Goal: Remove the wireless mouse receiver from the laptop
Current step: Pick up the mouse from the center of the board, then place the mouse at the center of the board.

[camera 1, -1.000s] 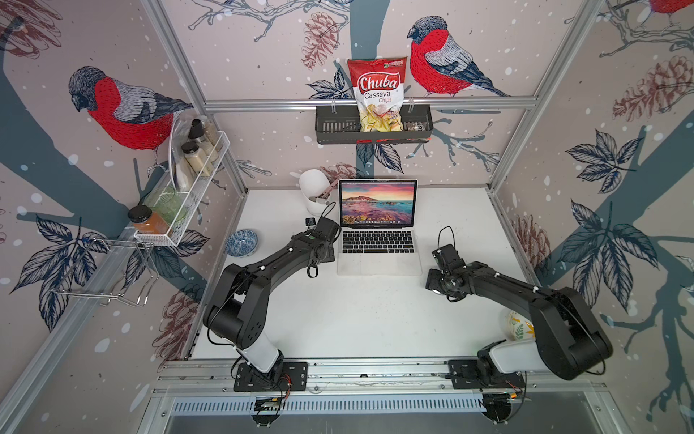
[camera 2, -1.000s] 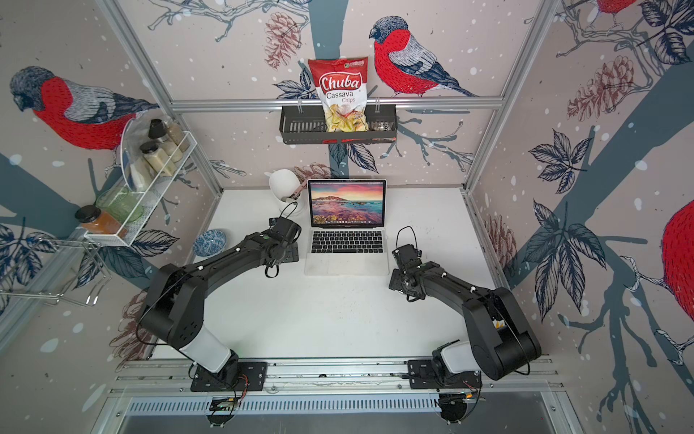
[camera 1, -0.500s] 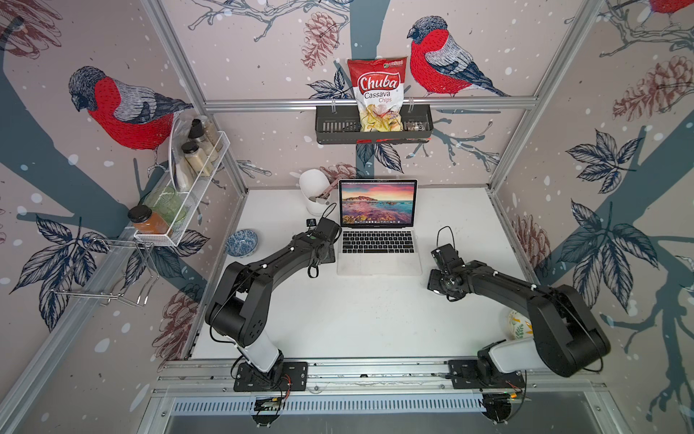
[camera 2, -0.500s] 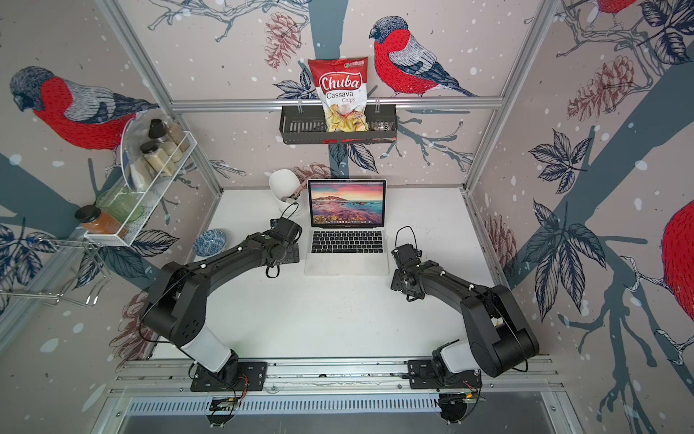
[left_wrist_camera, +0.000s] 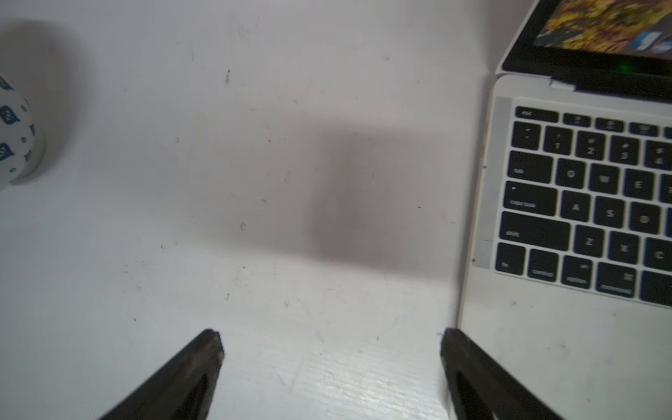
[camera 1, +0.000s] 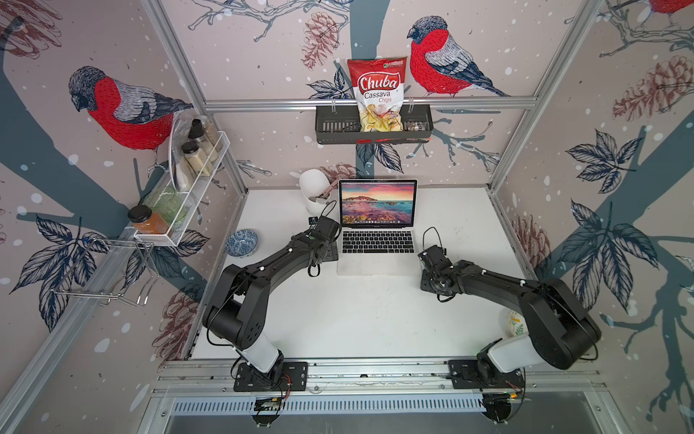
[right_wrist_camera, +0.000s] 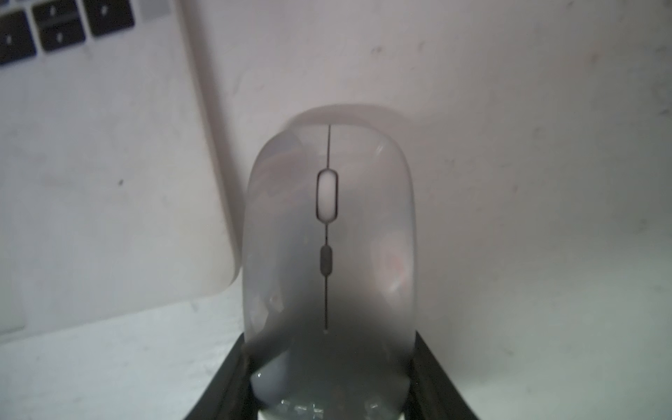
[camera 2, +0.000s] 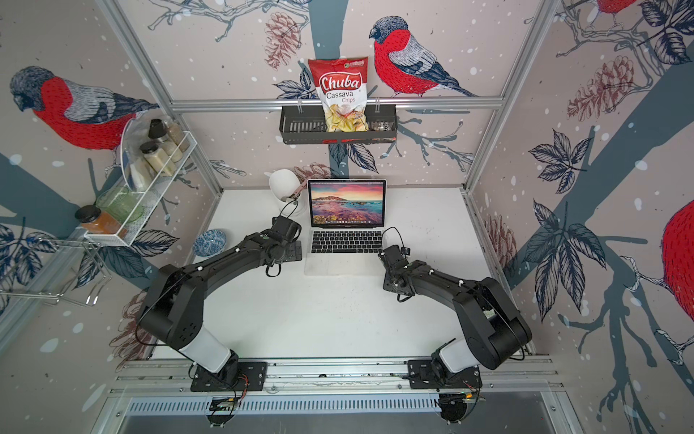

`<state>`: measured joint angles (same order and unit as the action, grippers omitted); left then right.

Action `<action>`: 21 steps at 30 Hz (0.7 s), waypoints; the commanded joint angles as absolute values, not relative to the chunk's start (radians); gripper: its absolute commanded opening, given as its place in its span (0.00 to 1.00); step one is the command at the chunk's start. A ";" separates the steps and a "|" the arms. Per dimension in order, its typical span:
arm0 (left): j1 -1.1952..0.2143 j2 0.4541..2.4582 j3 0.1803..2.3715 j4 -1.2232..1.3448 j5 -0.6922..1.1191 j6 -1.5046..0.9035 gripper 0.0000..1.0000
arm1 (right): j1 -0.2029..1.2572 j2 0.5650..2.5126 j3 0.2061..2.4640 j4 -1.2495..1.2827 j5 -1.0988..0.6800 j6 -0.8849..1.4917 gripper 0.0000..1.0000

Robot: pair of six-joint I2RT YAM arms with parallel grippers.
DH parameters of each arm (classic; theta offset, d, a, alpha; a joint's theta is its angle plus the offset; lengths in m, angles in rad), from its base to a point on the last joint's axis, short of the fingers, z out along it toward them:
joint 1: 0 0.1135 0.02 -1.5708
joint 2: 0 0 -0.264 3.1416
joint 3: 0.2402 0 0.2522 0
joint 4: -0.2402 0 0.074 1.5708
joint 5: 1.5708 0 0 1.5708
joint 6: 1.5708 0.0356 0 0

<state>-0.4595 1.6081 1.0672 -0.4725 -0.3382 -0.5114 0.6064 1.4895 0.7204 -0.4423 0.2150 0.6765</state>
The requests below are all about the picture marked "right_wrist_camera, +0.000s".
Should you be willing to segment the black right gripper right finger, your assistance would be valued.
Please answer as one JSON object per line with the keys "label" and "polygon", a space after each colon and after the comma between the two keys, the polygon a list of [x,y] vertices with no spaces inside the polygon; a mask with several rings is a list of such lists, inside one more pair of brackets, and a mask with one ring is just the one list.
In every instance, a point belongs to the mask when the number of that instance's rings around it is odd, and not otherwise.
{"label": "black right gripper right finger", "polygon": [[409,367],[411,386],[402,414],[410,420],[479,420],[419,332]]}

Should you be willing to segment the silver laptop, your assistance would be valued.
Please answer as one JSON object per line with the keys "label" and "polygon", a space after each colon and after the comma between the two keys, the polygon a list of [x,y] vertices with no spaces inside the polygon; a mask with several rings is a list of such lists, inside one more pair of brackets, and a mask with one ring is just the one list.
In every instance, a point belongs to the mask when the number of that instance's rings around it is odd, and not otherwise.
{"label": "silver laptop", "polygon": [[1,4],[1,340],[223,291],[237,248],[180,1]]}

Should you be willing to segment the white wireless mouse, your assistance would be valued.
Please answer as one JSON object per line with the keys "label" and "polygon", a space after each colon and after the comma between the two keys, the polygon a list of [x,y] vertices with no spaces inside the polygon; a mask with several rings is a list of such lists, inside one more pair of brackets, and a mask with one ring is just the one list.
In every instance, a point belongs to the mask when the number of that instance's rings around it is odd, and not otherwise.
{"label": "white wireless mouse", "polygon": [[270,418],[400,418],[416,233],[406,157],[368,115],[315,108],[262,147],[241,257],[251,388]]}

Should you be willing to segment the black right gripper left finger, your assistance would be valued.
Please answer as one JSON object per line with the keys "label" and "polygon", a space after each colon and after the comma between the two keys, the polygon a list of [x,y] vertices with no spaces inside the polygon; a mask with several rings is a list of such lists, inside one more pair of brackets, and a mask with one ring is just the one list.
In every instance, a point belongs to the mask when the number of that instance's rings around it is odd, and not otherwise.
{"label": "black right gripper left finger", "polygon": [[257,419],[259,402],[252,391],[250,358],[244,343],[240,334],[185,420]]}

